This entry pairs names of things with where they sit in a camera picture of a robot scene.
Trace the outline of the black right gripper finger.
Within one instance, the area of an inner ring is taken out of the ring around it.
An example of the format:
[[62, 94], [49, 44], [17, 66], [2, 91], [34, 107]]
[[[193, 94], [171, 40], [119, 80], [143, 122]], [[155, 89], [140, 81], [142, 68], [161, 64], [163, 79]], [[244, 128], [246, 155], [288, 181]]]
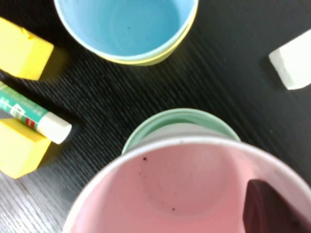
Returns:
[[309, 233], [311, 224], [267, 182], [247, 183], [243, 209], [246, 233]]

